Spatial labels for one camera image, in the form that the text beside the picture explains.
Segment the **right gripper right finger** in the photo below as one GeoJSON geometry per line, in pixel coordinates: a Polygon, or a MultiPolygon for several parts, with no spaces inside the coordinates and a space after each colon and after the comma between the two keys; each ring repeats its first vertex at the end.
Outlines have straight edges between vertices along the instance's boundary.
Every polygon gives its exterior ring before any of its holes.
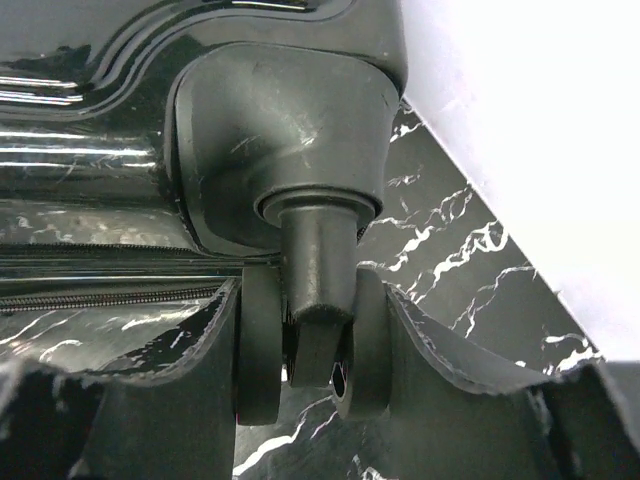
{"type": "Polygon", "coordinates": [[[516,365],[387,291],[393,451],[404,479],[635,479],[639,365],[516,365]]]}

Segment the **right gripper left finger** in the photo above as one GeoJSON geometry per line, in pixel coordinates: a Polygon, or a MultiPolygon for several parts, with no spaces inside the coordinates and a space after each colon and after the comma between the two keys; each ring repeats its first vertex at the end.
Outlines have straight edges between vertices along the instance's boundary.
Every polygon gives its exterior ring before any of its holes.
{"type": "Polygon", "coordinates": [[[5,479],[228,479],[238,284],[102,371],[1,364],[5,479]]]}

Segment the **white black space suitcase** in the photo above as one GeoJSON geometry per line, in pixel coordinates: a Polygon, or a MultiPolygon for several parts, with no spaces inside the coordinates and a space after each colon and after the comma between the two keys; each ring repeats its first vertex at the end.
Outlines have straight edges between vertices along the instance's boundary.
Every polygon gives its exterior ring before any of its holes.
{"type": "Polygon", "coordinates": [[[243,283],[236,418],[321,385],[378,286],[408,79],[397,1],[5,1],[1,308],[165,303],[243,283]]]}

